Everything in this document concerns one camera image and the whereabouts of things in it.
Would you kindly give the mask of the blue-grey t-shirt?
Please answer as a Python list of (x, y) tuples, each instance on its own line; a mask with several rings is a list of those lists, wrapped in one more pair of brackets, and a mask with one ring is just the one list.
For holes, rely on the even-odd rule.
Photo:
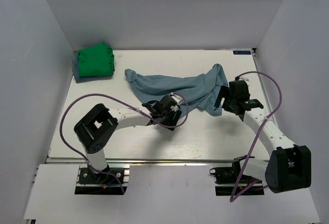
[(143, 76), (131, 69), (125, 70), (125, 76), (133, 93), (142, 103), (159, 101), (165, 95), (177, 92), (188, 102), (189, 111), (199, 108), (213, 117), (222, 115), (222, 108), (214, 106), (220, 88), (228, 86), (220, 64), (213, 65), (207, 73), (195, 77)]

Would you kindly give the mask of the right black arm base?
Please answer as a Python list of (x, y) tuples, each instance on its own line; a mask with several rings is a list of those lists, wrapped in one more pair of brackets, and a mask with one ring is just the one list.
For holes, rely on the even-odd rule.
[[(209, 174), (215, 178), (215, 195), (230, 196), (234, 184), (241, 170), (240, 162), (246, 159), (246, 156), (235, 158), (231, 166), (213, 167), (209, 170)], [(260, 196), (264, 195), (264, 187), (262, 181), (253, 185), (243, 196)]]

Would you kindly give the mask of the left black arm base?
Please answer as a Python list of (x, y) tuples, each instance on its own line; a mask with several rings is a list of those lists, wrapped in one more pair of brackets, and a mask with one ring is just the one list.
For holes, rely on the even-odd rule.
[(75, 186), (75, 195), (124, 195), (128, 185), (127, 170), (123, 167), (110, 167), (108, 174), (92, 171), (89, 167), (80, 167)]

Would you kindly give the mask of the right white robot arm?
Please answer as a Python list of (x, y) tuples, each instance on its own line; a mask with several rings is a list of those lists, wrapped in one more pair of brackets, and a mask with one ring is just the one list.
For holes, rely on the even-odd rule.
[(311, 152), (285, 136), (268, 118), (264, 106), (251, 99), (244, 80), (234, 80), (222, 86), (215, 107), (237, 115), (257, 136), (269, 154), (269, 160), (241, 156), (230, 167), (217, 167), (209, 172), (218, 184), (235, 181), (250, 184), (259, 179), (273, 193), (308, 188), (311, 185)]

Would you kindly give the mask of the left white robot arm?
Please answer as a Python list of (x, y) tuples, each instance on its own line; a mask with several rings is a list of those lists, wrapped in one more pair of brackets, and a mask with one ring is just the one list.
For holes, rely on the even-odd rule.
[(75, 126), (79, 141), (83, 145), (87, 161), (92, 167), (91, 176), (97, 182), (108, 178), (108, 165), (103, 148), (116, 130), (159, 125), (169, 130), (177, 127), (182, 115), (180, 106), (185, 103), (182, 96), (171, 93), (159, 101), (143, 103), (149, 113), (139, 108), (109, 109), (100, 103), (95, 105)]

